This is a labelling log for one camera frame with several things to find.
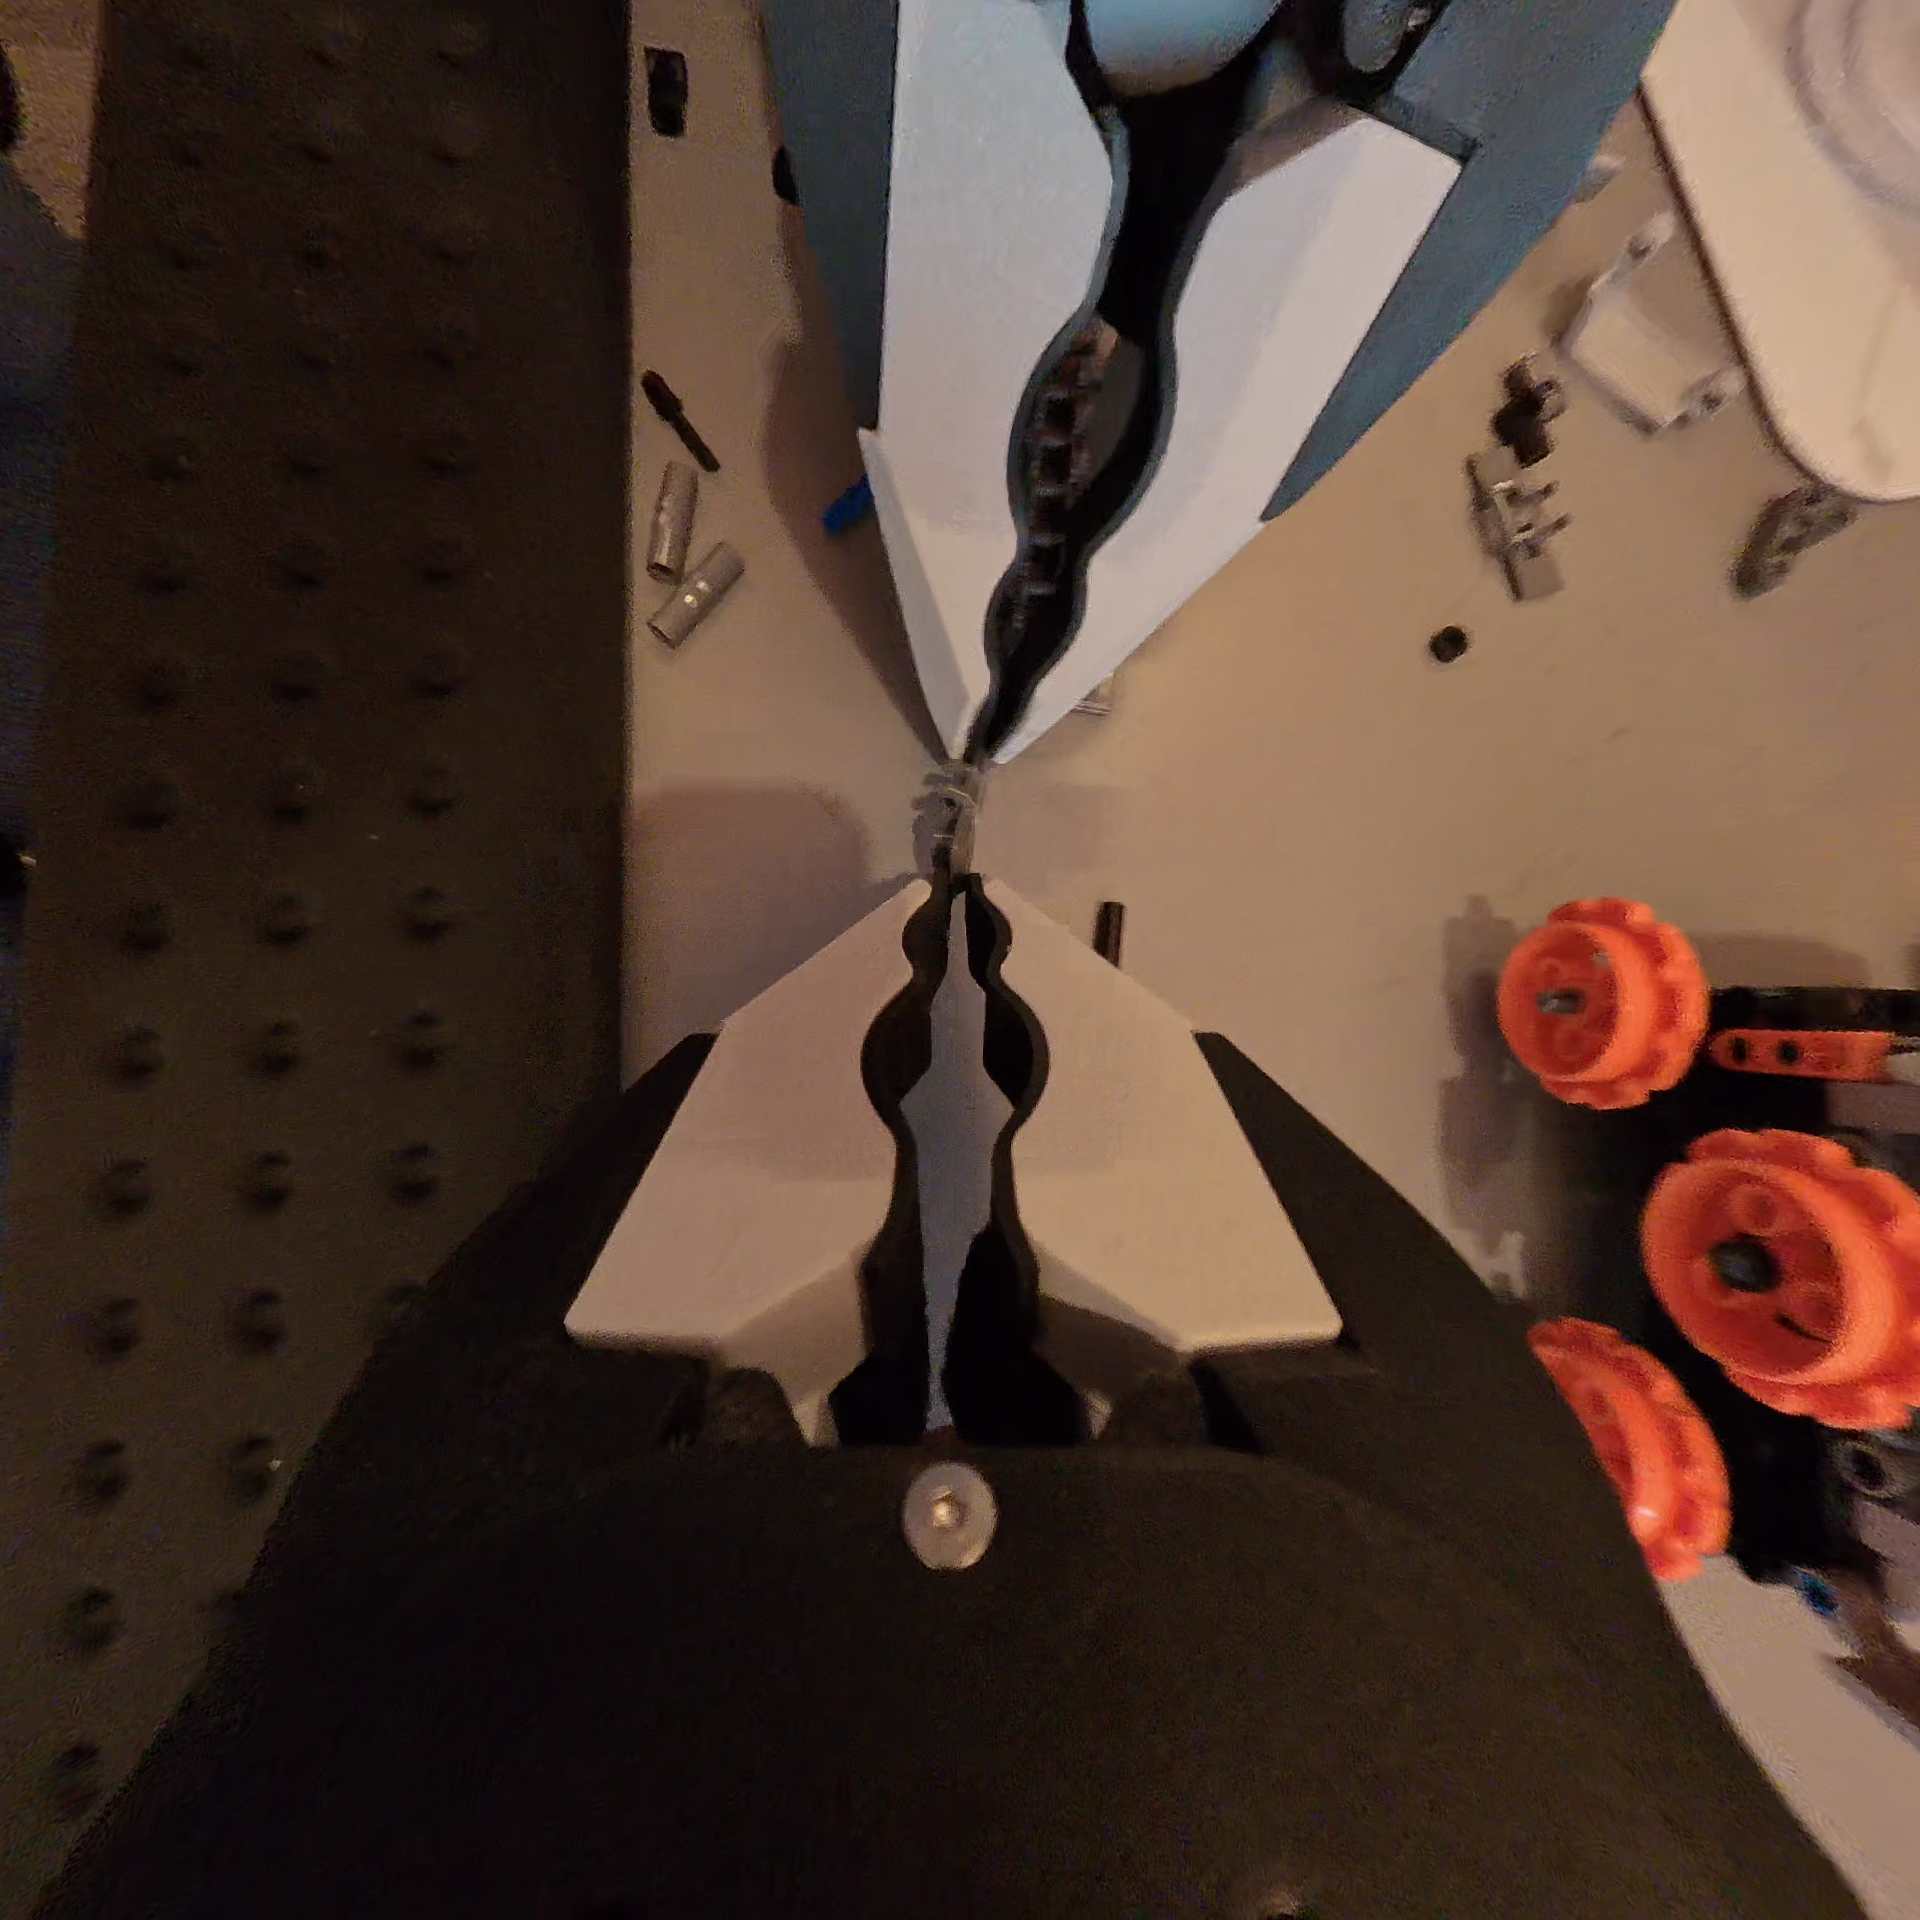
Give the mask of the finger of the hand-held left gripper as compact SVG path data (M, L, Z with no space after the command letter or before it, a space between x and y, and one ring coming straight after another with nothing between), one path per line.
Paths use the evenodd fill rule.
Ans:
M1464 166L1354 111L1253 147L1174 306L1174 426L1091 552L1084 619L994 759L1023 757L1258 535Z
M1018 558L1018 407L1078 311L1115 166L1067 73L1070 5L898 5L878 426L888 562L947 757L988 702L988 611Z

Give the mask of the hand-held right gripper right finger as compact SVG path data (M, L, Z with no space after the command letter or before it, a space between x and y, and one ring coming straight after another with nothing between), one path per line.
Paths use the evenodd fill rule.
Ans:
M1018 1224L1049 1366L1176 1366L1327 1343L1341 1312L1283 1209L1194 1025L988 877L1002 983L1042 1033L1012 1129Z

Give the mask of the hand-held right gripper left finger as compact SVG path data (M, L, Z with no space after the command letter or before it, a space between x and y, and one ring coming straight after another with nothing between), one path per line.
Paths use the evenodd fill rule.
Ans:
M895 1135L861 1044L912 983L904 886L732 1012L618 1215L572 1339L716 1366L858 1366L861 1260L895 1197Z

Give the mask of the dark grey toy connector plate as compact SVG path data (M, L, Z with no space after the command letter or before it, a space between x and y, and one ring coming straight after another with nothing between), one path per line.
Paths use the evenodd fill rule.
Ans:
M954 757L936 766L917 793L917 857L928 883L954 883L976 872L978 813L992 759Z

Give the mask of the black grey toy robot vehicle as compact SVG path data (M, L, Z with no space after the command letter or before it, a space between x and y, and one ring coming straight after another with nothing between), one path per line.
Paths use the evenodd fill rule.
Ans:
M1790 1129L1837 1139L1917 1191L1917 1110L1902 1114L1917 1105L1912 991L1716 991L1707 1044L1668 1092L1682 1092L1682 1114L1659 1129L1650 1179L1716 1129ZM1640 1333L1622 1335L1668 1366L1721 1446L1728 1557L1758 1586L1797 1594L1841 1644L1837 1673L1917 1738L1917 1417L1902 1429L1824 1429L1751 1405L1644 1291Z

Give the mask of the light grey angled toy piece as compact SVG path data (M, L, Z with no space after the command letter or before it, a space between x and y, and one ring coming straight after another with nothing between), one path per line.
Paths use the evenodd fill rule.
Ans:
M1646 306L1646 274L1671 246L1671 209L1635 228L1555 335L1557 363L1644 439L1716 419L1747 389L1737 353L1710 353Z

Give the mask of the wooden book stand white base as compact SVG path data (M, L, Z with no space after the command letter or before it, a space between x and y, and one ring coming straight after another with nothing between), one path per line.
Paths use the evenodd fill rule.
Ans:
M1676 5L1644 103L1782 448L1852 501L1917 501L1917 234L1804 117L1790 5Z

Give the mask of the dark grey small toy pieces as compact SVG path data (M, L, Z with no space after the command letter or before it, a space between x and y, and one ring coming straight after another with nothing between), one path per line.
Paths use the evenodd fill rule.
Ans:
M1555 542L1571 516L1557 507L1557 481L1548 477L1562 411L1562 377L1536 353L1513 363L1491 441L1466 464L1477 548L1515 604L1536 604L1566 583Z

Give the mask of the long black toy pin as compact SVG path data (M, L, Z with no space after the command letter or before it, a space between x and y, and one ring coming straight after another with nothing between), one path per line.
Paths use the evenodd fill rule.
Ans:
M657 411L657 419L686 444L686 453L707 473L717 477L722 464L696 432L696 426L686 411L686 398L674 390L674 382L659 372L640 376L644 403Z

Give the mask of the dark grey toy beam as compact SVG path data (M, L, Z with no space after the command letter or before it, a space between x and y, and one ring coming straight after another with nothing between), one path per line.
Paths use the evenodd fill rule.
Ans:
M1738 548L1729 589L1738 600L1782 589L1793 562L1855 527L1855 501L1826 482L1797 482L1774 498Z

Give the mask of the orange toy gear wheel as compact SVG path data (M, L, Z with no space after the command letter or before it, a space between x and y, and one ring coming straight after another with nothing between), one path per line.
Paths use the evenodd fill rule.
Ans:
M1644 1343L1594 1320L1540 1320L1526 1333L1659 1586L1684 1586L1729 1541L1729 1481L1716 1429Z
M1571 901L1510 955L1495 1012L1555 1102L1617 1114L1684 1081L1710 1028L1710 981L1646 905Z
M1824 1429L1902 1429L1920 1405L1920 1206L1837 1139L1716 1129L1640 1215L1644 1273L1721 1379Z

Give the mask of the black dimpled mat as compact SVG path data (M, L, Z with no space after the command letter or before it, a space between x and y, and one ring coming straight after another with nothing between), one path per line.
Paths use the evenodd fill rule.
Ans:
M6 1186L6 1916L618 1062L622 5L110 5Z

